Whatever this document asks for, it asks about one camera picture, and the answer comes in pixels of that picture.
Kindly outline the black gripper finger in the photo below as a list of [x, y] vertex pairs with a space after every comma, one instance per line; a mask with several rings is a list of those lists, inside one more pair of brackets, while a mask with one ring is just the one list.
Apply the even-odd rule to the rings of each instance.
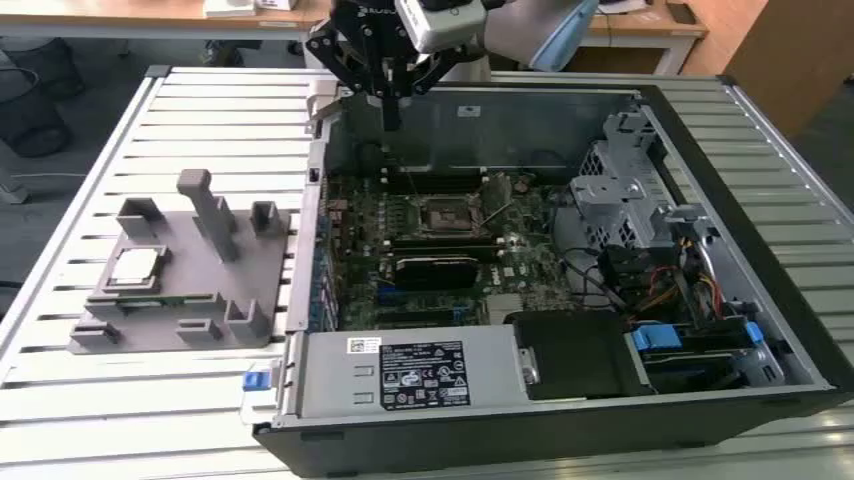
[[392, 83], [384, 61], [374, 46], [364, 39], [365, 52], [360, 53], [328, 20], [317, 26], [308, 38], [306, 49], [340, 82], [354, 92], [378, 101], [381, 127], [392, 131]]
[[412, 58], [392, 60], [392, 130], [401, 126], [401, 101], [412, 95], [425, 94], [450, 69], [468, 59], [468, 47], [456, 46], [429, 54], [426, 59], [410, 63]]

